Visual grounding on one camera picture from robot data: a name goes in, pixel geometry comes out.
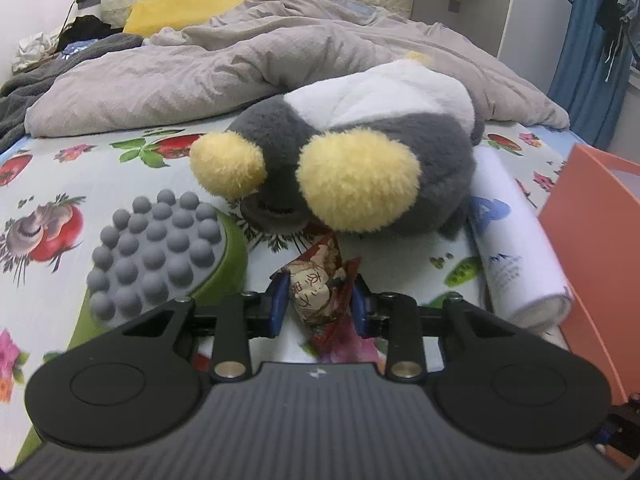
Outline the white spray can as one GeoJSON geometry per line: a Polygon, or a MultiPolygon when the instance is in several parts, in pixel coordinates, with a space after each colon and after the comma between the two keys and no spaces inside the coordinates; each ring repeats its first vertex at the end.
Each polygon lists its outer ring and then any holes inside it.
{"type": "Polygon", "coordinates": [[[470,221],[492,310],[534,333],[559,325],[573,295],[544,229],[492,148],[474,150],[470,221]]]}

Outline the brown snack packet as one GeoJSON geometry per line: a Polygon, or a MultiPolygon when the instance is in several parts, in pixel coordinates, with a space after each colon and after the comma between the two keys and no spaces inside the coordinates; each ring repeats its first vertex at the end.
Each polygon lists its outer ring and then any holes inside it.
{"type": "Polygon", "coordinates": [[[288,279],[286,296],[303,323],[308,344],[319,356],[329,353],[347,313],[360,261],[344,260],[336,234],[329,232],[271,275],[288,279]]]}

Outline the grey quilt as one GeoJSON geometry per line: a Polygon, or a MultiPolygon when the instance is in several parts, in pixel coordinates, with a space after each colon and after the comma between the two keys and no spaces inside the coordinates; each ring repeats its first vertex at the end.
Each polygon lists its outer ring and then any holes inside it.
{"type": "Polygon", "coordinates": [[[208,22],[164,28],[139,47],[87,58],[32,104],[35,138],[193,122],[410,52],[460,80],[486,120],[565,129],[567,111],[439,23],[340,0],[245,0],[208,22]]]}

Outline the floral plastic mat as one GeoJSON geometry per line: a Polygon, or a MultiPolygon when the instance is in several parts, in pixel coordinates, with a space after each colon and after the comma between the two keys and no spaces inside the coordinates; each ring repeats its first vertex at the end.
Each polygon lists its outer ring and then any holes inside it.
{"type": "MultiPolygon", "coordinates": [[[[23,139],[1,155],[1,469],[27,456],[32,423],[24,407],[26,382],[44,362],[98,334],[103,326],[84,307],[92,255],[116,242],[160,198],[198,194],[239,229],[232,263],[216,257],[223,285],[231,277],[245,289],[264,290],[270,275],[320,240],[320,226],[300,220],[274,228],[250,223],[240,205],[205,193],[189,168],[191,144],[223,129],[231,119],[175,128],[103,133],[59,139],[23,139]]],[[[525,194],[529,207],[544,206],[565,164],[567,150],[553,142],[563,132],[515,124],[487,124],[482,144],[493,148],[525,194]]],[[[393,289],[419,304],[442,304],[460,292],[481,304],[485,280],[471,228],[455,240],[437,233],[402,236],[337,234],[346,259],[361,257],[359,272],[375,290],[393,289]]]]}

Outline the dark grey blanket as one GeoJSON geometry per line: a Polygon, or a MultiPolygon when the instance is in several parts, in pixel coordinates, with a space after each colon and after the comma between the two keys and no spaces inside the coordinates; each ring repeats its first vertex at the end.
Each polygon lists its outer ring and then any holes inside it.
{"type": "Polygon", "coordinates": [[[45,94],[61,76],[78,64],[100,56],[142,45],[143,37],[120,32],[72,55],[70,58],[44,63],[34,70],[14,76],[1,88],[0,108],[0,148],[6,152],[26,134],[24,119],[27,109],[45,94]]]}

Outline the grey penguin plush toy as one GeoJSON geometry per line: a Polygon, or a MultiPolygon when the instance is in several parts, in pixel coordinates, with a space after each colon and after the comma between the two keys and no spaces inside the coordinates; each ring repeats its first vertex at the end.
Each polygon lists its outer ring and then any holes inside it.
{"type": "Polygon", "coordinates": [[[247,107],[190,149],[196,180],[253,226],[455,237],[484,122],[468,87],[420,58],[308,84],[247,107]]]}

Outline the grey wardrobe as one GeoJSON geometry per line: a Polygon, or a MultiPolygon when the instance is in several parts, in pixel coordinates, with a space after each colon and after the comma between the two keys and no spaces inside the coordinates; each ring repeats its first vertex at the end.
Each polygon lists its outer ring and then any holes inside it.
{"type": "Polygon", "coordinates": [[[441,22],[548,92],[573,0],[413,0],[411,18],[441,22]]]}

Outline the black clothes pile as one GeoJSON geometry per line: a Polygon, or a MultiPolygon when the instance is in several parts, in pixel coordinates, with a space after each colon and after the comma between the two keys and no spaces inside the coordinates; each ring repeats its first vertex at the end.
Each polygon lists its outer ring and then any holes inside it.
{"type": "Polygon", "coordinates": [[[62,29],[60,36],[58,36],[58,44],[55,51],[62,52],[69,44],[74,42],[100,40],[120,32],[122,32],[121,27],[113,27],[95,15],[78,16],[72,24],[66,25],[62,29]]]}

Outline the hanging clothes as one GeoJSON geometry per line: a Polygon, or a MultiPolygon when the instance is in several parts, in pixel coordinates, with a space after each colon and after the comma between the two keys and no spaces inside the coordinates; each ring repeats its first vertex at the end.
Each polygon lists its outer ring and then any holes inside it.
{"type": "Polygon", "coordinates": [[[639,68],[639,0],[601,0],[596,24],[605,33],[605,63],[612,65],[625,50],[631,66],[639,68]]]}

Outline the orange cardboard box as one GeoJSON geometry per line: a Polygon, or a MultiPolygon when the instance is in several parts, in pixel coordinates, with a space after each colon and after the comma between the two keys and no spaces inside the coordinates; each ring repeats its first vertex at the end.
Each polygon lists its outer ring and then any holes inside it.
{"type": "Polygon", "coordinates": [[[639,391],[639,166],[574,146],[539,220],[574,292],[568,348],[622,404],[639,391]]]}

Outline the yellow pillow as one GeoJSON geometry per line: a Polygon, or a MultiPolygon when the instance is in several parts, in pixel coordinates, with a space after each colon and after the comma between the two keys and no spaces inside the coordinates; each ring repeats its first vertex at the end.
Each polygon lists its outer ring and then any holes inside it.
{"type": "Polygon", "coordinates": [[[207,22],[244,0],[141,0],[131,7],[124,32],[149,38],[164,27],[180,30],[207,22]]]}

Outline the green massage hammer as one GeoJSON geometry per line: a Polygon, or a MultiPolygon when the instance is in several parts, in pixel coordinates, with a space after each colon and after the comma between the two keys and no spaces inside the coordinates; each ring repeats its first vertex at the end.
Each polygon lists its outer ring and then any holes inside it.
{"type": "Polygon", "coordinates": [[[43,365],[176,297],[208,304],[241,289],[245,237],[217,204],[161,190],[131,204],[62,194],[1,233],[1,451],[38,444],[26,387],[43,365]]]}

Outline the blue curtain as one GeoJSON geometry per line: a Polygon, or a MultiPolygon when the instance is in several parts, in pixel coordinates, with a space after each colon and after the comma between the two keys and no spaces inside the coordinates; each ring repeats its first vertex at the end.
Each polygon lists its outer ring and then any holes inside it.
{"type": "Polygon", "coordinates": [[[631,52],[623,32],[597,23],[603,0],[574,0],[549,96],[570,116],[570,128],[605,150],[623,107],[631,52]]]}

